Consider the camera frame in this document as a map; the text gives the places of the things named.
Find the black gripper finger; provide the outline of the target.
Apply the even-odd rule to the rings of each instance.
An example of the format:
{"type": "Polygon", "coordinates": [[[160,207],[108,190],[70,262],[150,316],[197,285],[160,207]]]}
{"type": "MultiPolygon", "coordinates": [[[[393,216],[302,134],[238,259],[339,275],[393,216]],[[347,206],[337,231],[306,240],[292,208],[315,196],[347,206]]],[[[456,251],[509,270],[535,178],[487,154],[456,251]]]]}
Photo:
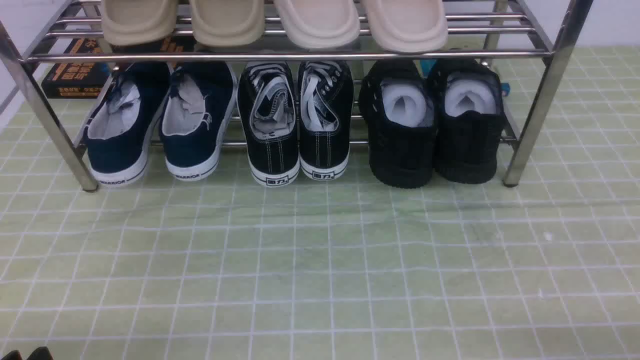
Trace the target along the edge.
{"type": "Polygon", "coordinates": [[[26,360],[54,360],[54,358],[48,347],[40,346],[35,348],[26,360]]]}

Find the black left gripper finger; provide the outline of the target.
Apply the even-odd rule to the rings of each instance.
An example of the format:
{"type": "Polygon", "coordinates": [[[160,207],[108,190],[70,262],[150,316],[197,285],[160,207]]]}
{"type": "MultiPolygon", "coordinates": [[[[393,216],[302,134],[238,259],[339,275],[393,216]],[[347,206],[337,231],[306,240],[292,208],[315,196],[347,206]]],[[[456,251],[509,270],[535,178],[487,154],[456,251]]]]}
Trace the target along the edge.
{"type": "Polygon", "coordinates": [[[23,360],[23,358],[18,350],[12,350],[4,355],[1,360],[23,360]]]}

